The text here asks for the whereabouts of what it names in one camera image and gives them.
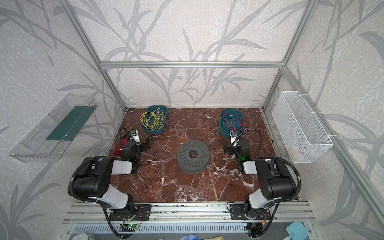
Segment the teal bin with red cables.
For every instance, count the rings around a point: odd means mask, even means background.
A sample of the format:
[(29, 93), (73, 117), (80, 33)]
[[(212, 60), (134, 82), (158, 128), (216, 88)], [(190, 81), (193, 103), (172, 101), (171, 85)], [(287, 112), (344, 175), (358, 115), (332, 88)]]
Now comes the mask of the teal bin with red cables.
[(219, 130), (224, 138), (230, 139), (230, 132), (242, 132), (245, 127), (244, 115), (240, 110), (223, 109), (220, 115)]

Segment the teal bin with yellow cables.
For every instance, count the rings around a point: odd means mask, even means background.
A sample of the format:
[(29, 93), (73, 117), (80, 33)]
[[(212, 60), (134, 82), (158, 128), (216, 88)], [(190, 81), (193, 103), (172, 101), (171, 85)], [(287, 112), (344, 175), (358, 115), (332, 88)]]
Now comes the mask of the teal bin with yellow cables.
[(139, 117), (141, 128), (148, 135), (159, 135), (164, 132), (167, 124), (168, 107), (154, 105), (146, 109)]

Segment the dark grey foam spool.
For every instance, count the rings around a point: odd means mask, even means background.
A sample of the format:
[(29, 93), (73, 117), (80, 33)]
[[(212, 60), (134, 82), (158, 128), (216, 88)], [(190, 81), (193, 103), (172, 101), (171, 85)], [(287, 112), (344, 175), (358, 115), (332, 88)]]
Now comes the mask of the dark grey foam spool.
[(183, 143), (177, 152), (179, 167), (187, 174), (203, 172), (210, 163), (210, 151), (201, 141), (190, 140)]

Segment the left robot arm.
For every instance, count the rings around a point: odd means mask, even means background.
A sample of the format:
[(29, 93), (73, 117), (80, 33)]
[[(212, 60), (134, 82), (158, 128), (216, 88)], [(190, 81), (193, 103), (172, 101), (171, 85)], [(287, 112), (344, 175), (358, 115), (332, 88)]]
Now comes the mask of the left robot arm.
[(85, 158), (73, 173), (68, 186), (70, 196), (83, 202), (99, 204), (108, 221), (148, 221), (151, 205), (135, 205), (131, 195), (111, 184), (113, 175), (133, 175), (141, 165), (142, 152), (151, 148), (150, 140), (139, 143), (133, 139), (122, 143), (121, 157), (96, 156)]

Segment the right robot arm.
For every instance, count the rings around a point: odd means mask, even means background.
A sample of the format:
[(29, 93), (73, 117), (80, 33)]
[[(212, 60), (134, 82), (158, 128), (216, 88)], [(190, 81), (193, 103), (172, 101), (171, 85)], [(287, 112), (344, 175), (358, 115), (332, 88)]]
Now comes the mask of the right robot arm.
[(258, 177), (259, 189), (248, 195), (243, 204), (227, 206), (232, 220), (263, 220), (272, 218), (270, 208), (293, 200), (300, 192), (302, 179), (289, 161), (279, 157), (251, 158), (248, 141), (233, 140), (223, 147), (224, 153), (237, 158), (238, 170)]

